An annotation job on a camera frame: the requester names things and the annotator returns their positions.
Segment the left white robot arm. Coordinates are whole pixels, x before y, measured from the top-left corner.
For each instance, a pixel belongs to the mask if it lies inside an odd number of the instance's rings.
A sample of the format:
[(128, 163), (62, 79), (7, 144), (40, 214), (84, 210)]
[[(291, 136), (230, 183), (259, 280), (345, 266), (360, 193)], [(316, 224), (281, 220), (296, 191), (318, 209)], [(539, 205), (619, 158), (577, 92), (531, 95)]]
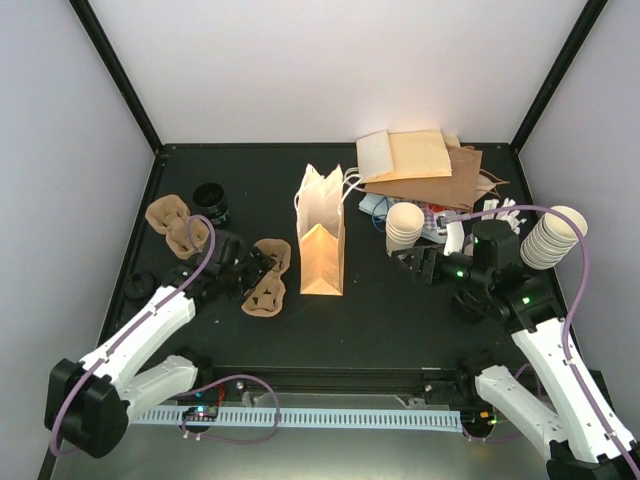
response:
[(179, 329), (222, 296), (260, 314), (277, 313), (290, 266), (291, 247), (279, 239), (248, 245), (222, 232), (197, 262), (171, 270), (147, 303), (109, 340), (79, 361), (60, 360), (48, 381), (44, 425), (50, 448), (67, 441), (101, 458), (123, 438), (133, 420), (165, 400), (187, 393), (207, 397), (215, 376), (206, 358), (182, 349), (159, 365), (145, 363)]

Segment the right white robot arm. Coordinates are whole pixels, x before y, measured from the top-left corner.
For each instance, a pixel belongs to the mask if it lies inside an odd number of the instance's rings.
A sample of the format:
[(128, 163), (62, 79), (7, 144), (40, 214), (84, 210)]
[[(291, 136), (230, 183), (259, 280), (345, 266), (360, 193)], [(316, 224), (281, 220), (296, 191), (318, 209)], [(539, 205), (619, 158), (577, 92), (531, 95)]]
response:
[(536, 448), (551, 479), (636, 479), (639, 442), (619, 421), (563, 336), (566, 321), (555, 296), (520, 261), (518, 236), (500, 220), (472, 228), (467, 256), (441, 247), (397, 250), (416, 279), (456, 285), (461, 317), (498, 322), (538, 374), (549, 398), (543, 402), (489, 357), (463, 360), (454, 379), (457, 396), (481, 399), (502, 413)]

